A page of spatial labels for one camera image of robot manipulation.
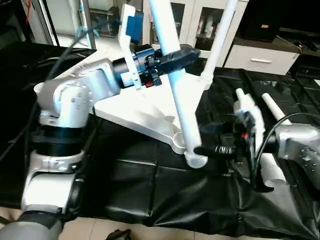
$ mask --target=black tablecloth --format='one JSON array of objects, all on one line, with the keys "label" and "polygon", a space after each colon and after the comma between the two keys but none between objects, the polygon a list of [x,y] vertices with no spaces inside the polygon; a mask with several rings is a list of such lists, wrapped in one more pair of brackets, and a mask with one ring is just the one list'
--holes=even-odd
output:
[{"label": "black tablecloth", "polygon": [[[199,69],[195,64],[189,71]],[[235,120],[232,104],[237,88],[254,98],[266,128],[275,120],[261,99],[265,92],[285,114],[319,114],[320,88],[314,81],[218,68],[196,111],[200,128],[212,122]],[[292,121],[317,124],[303,116]],[[84,141],[94,123],[91,116]],[[15,130],[16,126],[8,121],[3,128]],[[201,138],[207,145],[230,141],[228,136],[204,132]],[[1,206],[19,207],[23,189],[21,151],[17,144],[0,163]],[[224,159],[210,158],[205,167],[191,169],[184,156],[175,154],[167,144],[107,120],[101,120],[99,137],[89,154],[88,189],[81,210],[84,217],[233,237],[319,239],[319,192],[294,162],[278,161],[287,185],[272,192],[255,192],[246,164],[231,166]]]}]

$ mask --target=black monitor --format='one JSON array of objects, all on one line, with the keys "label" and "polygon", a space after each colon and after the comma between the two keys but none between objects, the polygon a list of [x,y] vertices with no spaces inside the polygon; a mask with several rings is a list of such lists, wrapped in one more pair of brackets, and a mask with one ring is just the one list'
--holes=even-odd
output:
[{"label": "black monitor", "polygon": [[291,0],[283,13],[281,32],[320,37],[320,11],[317,0]]}]

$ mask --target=white tube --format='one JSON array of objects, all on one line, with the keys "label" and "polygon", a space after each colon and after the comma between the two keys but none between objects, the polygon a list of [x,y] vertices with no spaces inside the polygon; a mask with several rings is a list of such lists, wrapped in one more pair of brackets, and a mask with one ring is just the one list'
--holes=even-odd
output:
[{"label": "white tube", "polygon": [[219,23],[216,35],[211,47],[211,52],[208,60],[206,61],[203,72],[200,78],[203,80],[205,85],[205,90],[208,90],[212,84],[214,78],[214,71],[217,65],[220,52],[224,45],[234,12],[236,10],[237,0],[228,0],[226,2],[226,7],[223,11],[221,21]]},{"label": "white tube", "polygon": [[271,153],[263,153],[260,159],[261,177],[264,185],[276,188],[286,184],[286,178]]},{"label": "white tube", "polygon": [[[272,97],[269,95],[269,93],[262,94],[262,98],[277,121],[286,116],[284,112],[280,109],[280,107],[276,104],[276,102],[272,99]],[[282,124],[290,125],[291,122],[289,119],[287,119]]]},{"label": "white tube", "polygon": [[[150,0],[150,8],[163,55],[180,50],[180,43],[169,0]],[[188,165],[192,168],[203,167],[208,158],[194,153],[194,148],[202,144],[195,112],[188,106],[188,96],[184,91],[185,70],[168,74],[179,116],[181,130],[186,145],[184,153]]]},{"label": "white tube", "polygon": [[235,90],[235,94],[236,94],[236,96],[238,97],[239,100],[241,100],[245,96],[245,93],[242,90],[242,88],[237,88]]},{"label": "white tube", "polygon": [[[271,98],[268,93],[262,95],[268,108],[271,110],[274,117],[279,120],[285,116],[285,114],[278,107],[276,102]],[[288,120],[284,121],[283,124],[291,124]],[[261,165],[261,176],[264,184],[267,187],[281,186],[286,184],[286,178],[281,168],[277,165],[274,156],[271,153],[263,153],[260,160]]]}]

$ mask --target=metal spring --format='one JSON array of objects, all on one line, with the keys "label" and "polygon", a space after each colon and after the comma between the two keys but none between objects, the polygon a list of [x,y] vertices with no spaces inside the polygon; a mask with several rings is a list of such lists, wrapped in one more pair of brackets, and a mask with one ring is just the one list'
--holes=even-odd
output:
[{"label": "metal spring", "polygon": [[232,147],[229,147],[229,146],[221,146],[221,145],[218,145],[218,146],[215,147],[214,151],[215,151],[217,154],[231,155],[232,152],[233,152],[233,149],[232,149]]}]

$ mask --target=black speaker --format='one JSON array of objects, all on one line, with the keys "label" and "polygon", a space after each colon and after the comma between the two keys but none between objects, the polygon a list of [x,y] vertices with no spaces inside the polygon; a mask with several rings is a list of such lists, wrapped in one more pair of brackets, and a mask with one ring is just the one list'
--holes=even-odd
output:
[{"label": "black speaker", "polygon": [[290,0],[250,0],[240,23],[244,39],[272,42],[279,32]]}]

